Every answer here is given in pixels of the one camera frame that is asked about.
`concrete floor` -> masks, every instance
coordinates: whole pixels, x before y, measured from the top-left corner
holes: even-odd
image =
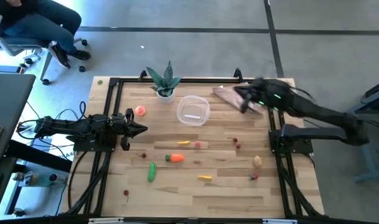
[[[82,25],[90,27],[268,28],[262,0],[58,2],[78,11]],[[270,3],[277,29],[379,30],[379,0]],[[79,102],[88,99],[94,76],[139,75],[145,66],[162,70],[168,60],[178,76],[230,77],[240,67],[247,77],[277,77],[269,34],[79,32],[77,37],[88,40],[93,58],[72,60],[72,65],[88,71],[65,70],[53,59],[46,74],[53,85],[36,80],[29,98],[41,116],[65,108],[77,111]],[[278,35],[277,40],[284,76],[293,77],[322,106],[344,111],[379,83],[379,36]],[[34,65],[28,72],[38,70]],[[24,116],[34,118],[30,110]],[[379,180],[352,180],[367,171],[360,149],[333,141],[313,144],[326,214],[379,222]],[[39,194],[38,206],[46,196]],[[30,195],[21,195],[18,205],[24,208],[28,200],[33,203]],[[55,205],[43,209],[35,215],[51,214]]]

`succulent plant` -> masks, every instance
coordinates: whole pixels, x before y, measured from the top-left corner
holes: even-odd
[[[181,77],[172,77],[172,67],[171,62],[169,61],[169,65],[164,71],[164,76],[159,75],[155,70],[146,67],[147,72],[152,77],[154,83],[157,87],[152,86],[151,88],[154,91],[157,91],[161,96],[168,97],[172,94],[173,89],[179,84],[181,81]]]

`white flower pot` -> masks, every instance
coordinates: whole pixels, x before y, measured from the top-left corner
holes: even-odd
[[[171,95],[168,97],[163,97],[158,92],[156,92],[156,95],[157,95],[157,99],[159,99],[161,103],[171,104],[175,100],[175,90],[173,90]]]

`office chair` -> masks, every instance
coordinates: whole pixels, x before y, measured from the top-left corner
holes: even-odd
[[[81,42],[82,45],[87,46],[87,41],[83,39],[75,39],[75,43]],[[40,70],[40,80],[43,85],[49,85],[50,81],[46,78],[44,78],[44,75],[48,69],[49,63],[51,61],[52,55],[48,50],[48,47],[50,45],[50,40],[40,40],[40,39],[34,39],[34,38],[27,38],[27,37],[10,37],[5,34],[0,34],[0,50],[5,51],[8,55],[15,57],[16,55],[20,54],[24,50],[31,50],[32,54],[27,55],[23,57],[25,60],[25,63],[28,65],[31,65],[34,63],[32,58],[38,59],[38,61],[41,60],[41,57],[39,54],[45,50],[45,60],[42,61],[41,70]],[[27,66],[25,63],[20,64],[22,68],[26,68]],[[85,67],[79,66],[78,69],[80,72],[85,71]]]

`jeans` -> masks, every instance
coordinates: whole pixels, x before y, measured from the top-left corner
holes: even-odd
[[[26,15],[4,33],[12,37],[53,40],[66,53],[74,54],[77,51],[74,35],[81,23],[77,12],[53,0],[38,0],[36,13]]]

